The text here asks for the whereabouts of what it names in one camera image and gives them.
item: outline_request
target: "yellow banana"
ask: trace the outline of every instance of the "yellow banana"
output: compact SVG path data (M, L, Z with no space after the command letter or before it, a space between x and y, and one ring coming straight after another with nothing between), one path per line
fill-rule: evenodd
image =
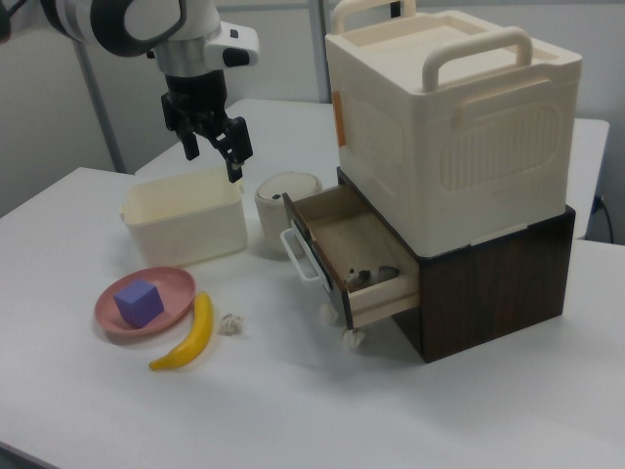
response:
M178 368L191 362L208 344L213 332L213 303L204 291L195 296L193 326L185 340L174 347L169 354L149 363L154 371Z

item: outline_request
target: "white drawer handle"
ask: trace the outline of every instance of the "white drawer handle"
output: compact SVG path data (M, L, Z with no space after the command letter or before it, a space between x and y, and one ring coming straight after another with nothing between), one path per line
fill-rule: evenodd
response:
M306 242L302 238L302 235L300 234L300 231L297 229L297 227L295 226L293 222L291 222L290 229L285 230L280 234L280 238L282 239L282 244L284 244L284 249L286 250L286 253L289 256L289 259L291 259L291 262L295 266L297 273L300 275L300 279L302 280L302 283L305 286L317 286L321 284L323 285L326 291L330 291L330 285L328 284L328 280L325 277L323 270L321 269L319 264L316 262L313 252L311 251L309 246L306 244ZM315 277L308 277L304 273L304 269L302 269L302 265L300 264L300 261L298 261L297 256L293 252L293 249L291 248L291 245L289 243L289 239L293 239L293 238L297 239L300 246L302 246L302 249L304 250L306 257L308 258L309 262L312 265L312 268L316 272Z
M517 46L517 66L531 65L531 37L519 27L504 27L495 32L482 32L468 39L451 42L432 50L423 63L423 91L438 88L438 71L446 63L482 52Z

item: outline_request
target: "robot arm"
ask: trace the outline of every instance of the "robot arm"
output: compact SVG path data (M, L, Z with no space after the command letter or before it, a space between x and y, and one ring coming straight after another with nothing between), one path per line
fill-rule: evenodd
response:
M241 178L252 146L245 120L224 111L224 69L256 63L253 29L222 22L213 0L0 0L0 43L38 26L120 57L153 54L169 90L165 123L187 159L199 155L200 135L226 161L229 180Z

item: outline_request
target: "open drawer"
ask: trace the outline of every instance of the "open drawer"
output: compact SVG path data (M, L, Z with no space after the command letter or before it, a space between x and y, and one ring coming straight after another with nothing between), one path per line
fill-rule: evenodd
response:
M352 188L342 185L297 201L285 194L284 203L292 237L305 244L349 329L419 306L417 261ZM298 262L294 255L291 260ZM397 277L361 289L346 284L351 270L375 277L381 267L385 273L398 269Z

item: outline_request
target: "ceramic cup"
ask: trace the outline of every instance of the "ceramic cup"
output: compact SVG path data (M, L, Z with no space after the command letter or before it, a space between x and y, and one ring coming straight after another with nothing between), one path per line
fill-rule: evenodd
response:
M290 227L282 195L286 192L292 200L299 200L320 191L319 178L308 173L293 172L271 176L258 187L256 208L271 250L285 253L280 234Z

